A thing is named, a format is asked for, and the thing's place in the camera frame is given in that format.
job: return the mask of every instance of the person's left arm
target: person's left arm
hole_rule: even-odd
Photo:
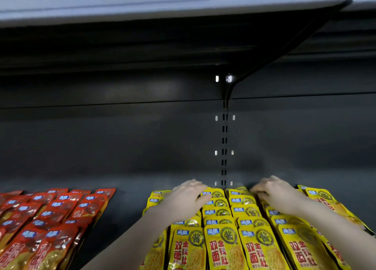
[[[197,198],[206,188],[206,185],[196,180],[175,187],[159,205],[150,208],[81,270],[137,270],[155,240],[169,225],[190,219],[210,200],[210,195]]]

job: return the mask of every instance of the person's right arm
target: person's right arm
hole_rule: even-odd
[[[251,192],[279,212],[307,220],[331,242],[353,270],[376,269],[376,239],[324,204],[306,197],[275,176],[262,179]]]

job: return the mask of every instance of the blue label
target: blue label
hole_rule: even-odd
[[[189,230],[178,229],[176,234],[178,234],[178,235],[188,235]]]
[[[62,202],[53,202],[52,203],[52,205],[51,206],[53,206],[53,207],[59,207],[59,206],[61,206],[63,203]]]
[[[206,225],[217,225],[218,224],[218,220],[207,220],[206,221]]]
[[[13,220],[7,220],[2,223],[2,225],[10,225],[13,222]]]
[[[209,235],[216,235],[219,233],[219,228],[208,228],[206,230],[206,232],[209,234]]]
[[[40,225],[44,225],[45,224],[45,222],[44,221],[41,221],[41,220],[35,220],[34,222],[33,222],[33,225],[38,225],[38,226],[40,226]]]
[[[41,216],[52,215],[51,211],[42,212]]]
[[[253,231],[242,230],[241,233],[242,233],[243,236],[249,236],[249,237],[255,236]]]
[[[284,234],[295,234],[295,230],[292,228],[282,228]]]
[[[205,211],[205,214],[206,215],[213,215],[213,214],[215,214],[215,210],[209,209],[209,210]]]
[[[46,237],[54,237],[54,236],[58,235],[59,232],[60,232],[60,230],[49,231],[49,232],[46,234]]]
[[[252,220],[241,220],[240,221],[240,225],[251,225],[252,224]]]
[[[276,210],[273,210],[273,209],[270,209],[270,210],[269,210],[269,214],[270,214],[270,215],[279,215],[280,212],[279,212],[279,211],[276,211]]]
[[[287,221],[285,219],[283,219],[283,218],[275,219],[274,221],[278,225],[285,225],[287,223]]]
[[[26,211],[28,208],[30,208],[30,207],[28,207],[28,206],[20,206],[20,207],[18,208],[18,210],[19,210],[19,211]]]
[[[22,233],[22,236],[23,237],[26,237],[26,238],[32,238],[36,235],[36,232],[35,231],[30,231],[30,230],[25,230],[23,233]]]

